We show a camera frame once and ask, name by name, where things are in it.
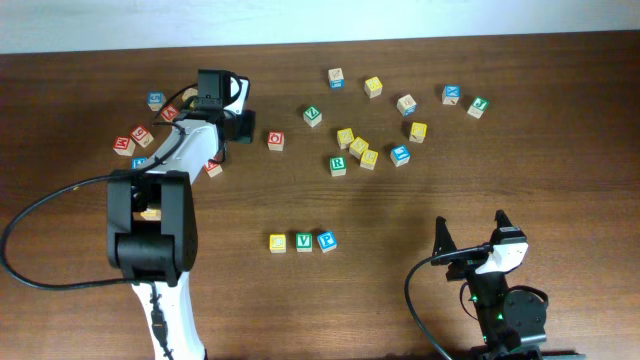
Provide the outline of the blue P block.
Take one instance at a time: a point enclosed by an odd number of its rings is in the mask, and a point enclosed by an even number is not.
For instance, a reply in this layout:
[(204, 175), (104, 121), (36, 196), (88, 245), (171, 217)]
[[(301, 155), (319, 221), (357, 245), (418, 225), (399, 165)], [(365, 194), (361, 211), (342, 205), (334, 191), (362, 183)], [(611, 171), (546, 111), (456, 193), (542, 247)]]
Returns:
[(334, 250), (337, 245), (337, 239), (332, 231), (321, 233), (317, 236), (319, 247), (323, 253)]

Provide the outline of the green V block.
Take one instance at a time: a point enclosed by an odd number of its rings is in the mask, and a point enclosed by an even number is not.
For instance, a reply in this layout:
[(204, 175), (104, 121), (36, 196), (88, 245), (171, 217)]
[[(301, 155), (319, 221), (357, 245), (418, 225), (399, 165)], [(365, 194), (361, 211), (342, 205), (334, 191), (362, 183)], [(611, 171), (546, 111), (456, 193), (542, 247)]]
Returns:
[(299, 232), (295, 236), (297, 252), (311, 252), (313, 250), (313, 235), (308, 232)]

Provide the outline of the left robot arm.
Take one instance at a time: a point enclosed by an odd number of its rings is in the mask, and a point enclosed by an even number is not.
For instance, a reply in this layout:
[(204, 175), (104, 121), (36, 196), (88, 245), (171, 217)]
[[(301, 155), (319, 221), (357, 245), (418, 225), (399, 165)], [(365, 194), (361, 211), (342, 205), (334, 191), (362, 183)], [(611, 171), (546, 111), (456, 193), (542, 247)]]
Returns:
[(250, 143), (256, 114), (196, 111), (132, 176), (114, 173), (107, 190), (107, 250), (131, 281), (157, 359), (205, 359), (189, 289), (198, 249), (192, 184), (228, 141)]

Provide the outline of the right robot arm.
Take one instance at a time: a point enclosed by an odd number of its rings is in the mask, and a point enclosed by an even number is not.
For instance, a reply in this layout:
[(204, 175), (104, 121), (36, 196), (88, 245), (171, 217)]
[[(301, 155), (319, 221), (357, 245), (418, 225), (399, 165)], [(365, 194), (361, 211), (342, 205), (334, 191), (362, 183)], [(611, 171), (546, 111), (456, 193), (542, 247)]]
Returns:
[(543, 352), (548, 295), (529, 286), (509, 286), (506, 275), (518, 268), (528, 251), (526, 235), (506, 213), (495, 214), (496, 228), (490, 240), (473, 250), (457, 249), (442, 217), (436, 221), (436, 254), (448, 271), (446, 278), (464, 281), (470, 290), (484, 344), (471, 350), (474, 359), (584, 359), (569, 350)]

